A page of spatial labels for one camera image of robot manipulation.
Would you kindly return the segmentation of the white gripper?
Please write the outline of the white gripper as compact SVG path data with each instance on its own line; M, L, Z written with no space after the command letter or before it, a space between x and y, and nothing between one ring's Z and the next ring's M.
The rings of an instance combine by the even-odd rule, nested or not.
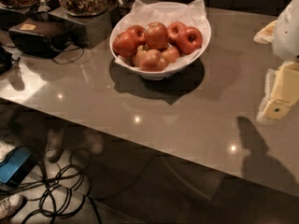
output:
M278 16L260 30L253 40L272 42L273 52L284 62L277 70L269 68L265 77L264 98L256 120L270 124L283 119L299 101L299 0L291 0Z

